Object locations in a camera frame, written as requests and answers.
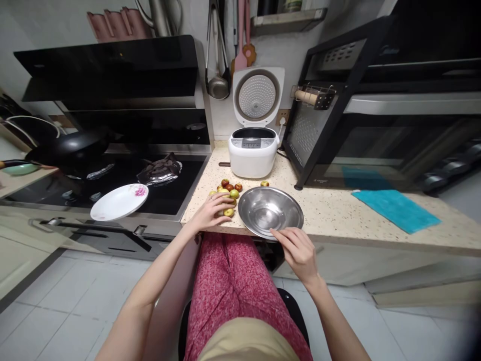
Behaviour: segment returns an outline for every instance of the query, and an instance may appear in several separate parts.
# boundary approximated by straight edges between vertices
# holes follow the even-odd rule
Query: blue cloth
[[[441,223],[438,217],[396,190],[360,191],[352,195],[409,234]]]

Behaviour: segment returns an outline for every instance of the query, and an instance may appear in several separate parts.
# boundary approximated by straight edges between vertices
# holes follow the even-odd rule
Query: green bowl
[[[35,164],[22,164],[13,167],[4,168],[3,171],[10,175],[24,175],[35,172],[40,167]]]

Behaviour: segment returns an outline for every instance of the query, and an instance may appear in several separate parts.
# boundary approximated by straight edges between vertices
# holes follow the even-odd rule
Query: stainless steel bowl
[[[279,189],[256,187],[239,200],[240,218],[247,228],[260,237],[275,240],[269,228],[302,228],[304,214],[294,198]]]

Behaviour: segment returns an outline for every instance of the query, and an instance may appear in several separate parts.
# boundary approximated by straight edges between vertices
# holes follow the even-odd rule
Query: hand
[[[219,211],[223,211],[228,208],[234,208],[234,205],[224,203],[232,203],[234,200],[232,198],[225,198],[223,196],[225,196],[225,193],[217,193],[209,196],[205,203],[197,210],[197,212],[195,212],[194,216],[187,224],[193,227],[196,232],[198,232],[205,228],[217,226],[222,222],[230,222],[231,219],[227,216],[220,216],[216,218]]]
[[[280,231],[271,228],[270,232],[281,243],[284,258],[306,287],[320,279],[316,265],[316,248],[304,231],[287,227]]]

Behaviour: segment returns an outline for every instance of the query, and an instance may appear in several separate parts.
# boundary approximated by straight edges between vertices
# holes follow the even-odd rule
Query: shelf
[[[320,24],[326,18],[326,14],[327,8],[321,8],[253,17],[251,36],[305,32]]]

